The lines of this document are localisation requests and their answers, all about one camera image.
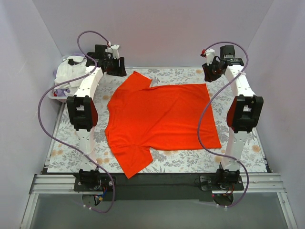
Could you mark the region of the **orange t shirt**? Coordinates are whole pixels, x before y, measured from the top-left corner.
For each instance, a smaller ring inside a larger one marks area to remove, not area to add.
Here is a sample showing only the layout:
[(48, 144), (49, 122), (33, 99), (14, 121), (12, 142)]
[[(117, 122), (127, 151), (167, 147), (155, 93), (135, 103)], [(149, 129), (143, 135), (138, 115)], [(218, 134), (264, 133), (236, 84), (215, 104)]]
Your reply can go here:
[(151, 86), (133, 72), (114, 92), (107, 107), (105, 136), (124, 174), (146, 168), (150, 149), (221, 148), (206, 84)]

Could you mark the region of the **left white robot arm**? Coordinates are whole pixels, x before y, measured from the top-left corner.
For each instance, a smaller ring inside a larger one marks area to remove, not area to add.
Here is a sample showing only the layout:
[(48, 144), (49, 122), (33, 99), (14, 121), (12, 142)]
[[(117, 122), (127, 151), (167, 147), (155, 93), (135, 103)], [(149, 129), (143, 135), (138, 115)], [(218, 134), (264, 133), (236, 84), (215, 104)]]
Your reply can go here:
[(70, 123), (76, 131), (79, 149), (82, 151), (80, 169), (75, 173), (79, 189), (112, 191), (113, 181), (99, 172), (94, 150), (94, 129), (98, 112), (93, 98), (100, 79), (105, 75), (126, 76), (124, 58), (119, 55), (119, 45), (95, 45), (88, 53), (86, 77), (73, 96), (67, 97), (66, 105)]

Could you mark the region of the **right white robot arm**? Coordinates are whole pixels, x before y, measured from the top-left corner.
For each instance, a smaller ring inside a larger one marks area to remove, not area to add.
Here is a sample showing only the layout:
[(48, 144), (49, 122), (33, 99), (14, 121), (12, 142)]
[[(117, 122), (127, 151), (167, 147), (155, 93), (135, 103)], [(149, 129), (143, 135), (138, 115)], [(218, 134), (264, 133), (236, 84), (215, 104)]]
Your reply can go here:
[(240, 176), (241, 155), (245, 140), (258, 124), (264, 100), (251, 89), (246, 78), (245, 69), (248, 61), (235, 55), (235, 45), (230, 43), (220, 48), (220, 54), (208, 47), (201, 56), (206, 59), (203, 64), (204, 80), (213, 82), (224, 75), (234, 95), (227, 112), (226, 123), (229, 127), (229, 139), (219, 168), (215, 173), (203, 175), (199, 179), (201, 190), (243, 190)]

